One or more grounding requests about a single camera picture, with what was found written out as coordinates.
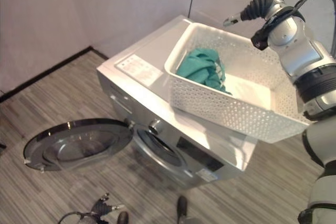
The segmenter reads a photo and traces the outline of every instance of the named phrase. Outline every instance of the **black shoe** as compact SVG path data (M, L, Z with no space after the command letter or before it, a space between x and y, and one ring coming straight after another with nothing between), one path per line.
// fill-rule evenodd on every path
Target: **black shoe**
M128 224L128 213L123 211L119 214L117 224Z
M187 216L188 201L184 196L180 196L177 201L177 224L182 216Z

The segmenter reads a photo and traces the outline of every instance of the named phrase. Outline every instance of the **perforated basket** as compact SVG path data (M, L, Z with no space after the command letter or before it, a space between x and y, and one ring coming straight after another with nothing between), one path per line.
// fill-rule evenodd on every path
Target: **perforated basket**
M175 74L184 57L196 48L219 53L225 86L233 96ZM299 134L308 126L276 53L256 49L247 38L192 23L171 52L165 70L170 75L171 106L188 113L268 143Z

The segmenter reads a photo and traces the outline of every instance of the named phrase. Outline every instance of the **label sticker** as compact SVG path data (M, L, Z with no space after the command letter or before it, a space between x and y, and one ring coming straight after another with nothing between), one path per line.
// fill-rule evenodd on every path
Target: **label sticker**
M117 68L147 87L152 85L163 74L162 71L137 55L127 57L117 64Z
M196 174L207 182L211 182L218 179L216 174L210 172L208 169L205 168L199 170L198 172L196 172Z

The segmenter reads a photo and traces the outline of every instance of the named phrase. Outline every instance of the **washing machine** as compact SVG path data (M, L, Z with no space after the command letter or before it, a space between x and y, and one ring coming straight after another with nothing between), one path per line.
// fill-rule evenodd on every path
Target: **washing machine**
M100 84L118 119L84 119L45 130L27 143L26 165L42 171L90 167L131 144L136 160L141 157L144 166L184 189L243 173L257 139L168 103L164 63L190 23L179 16L99 66ZM102 48L108 55L109 44Z

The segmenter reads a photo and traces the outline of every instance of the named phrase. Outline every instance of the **washing machine door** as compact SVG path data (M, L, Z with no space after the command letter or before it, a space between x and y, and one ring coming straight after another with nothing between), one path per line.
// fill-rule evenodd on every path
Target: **washing machine door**
M42 171L80 168L116 154L131 140L131 130L121 121L67 122L33 137L24 148L25 164Z

